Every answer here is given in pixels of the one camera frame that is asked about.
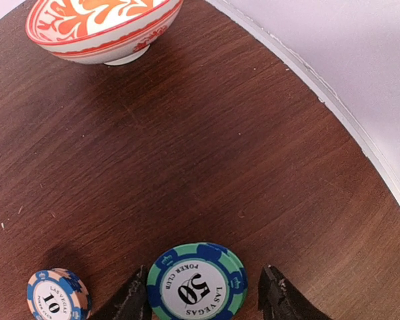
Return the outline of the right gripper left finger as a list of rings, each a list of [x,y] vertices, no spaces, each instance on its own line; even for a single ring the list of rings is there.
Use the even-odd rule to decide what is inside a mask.
[[[92,320],[152,320],[148,302],[146,266],[142,265],[112,296]]]

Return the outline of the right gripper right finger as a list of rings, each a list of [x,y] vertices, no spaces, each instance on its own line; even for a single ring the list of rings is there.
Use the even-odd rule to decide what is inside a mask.
[[[265,320],[331,320],[278,270],[264,266],[258,283],[258,310]]]

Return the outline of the blue white chip stack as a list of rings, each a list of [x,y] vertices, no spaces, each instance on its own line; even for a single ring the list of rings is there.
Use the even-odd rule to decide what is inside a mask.
[[[85,320],[92,300],[87,287],[72,271],[62,268],[40,270],[27,285],[27,304],[35,319]]]

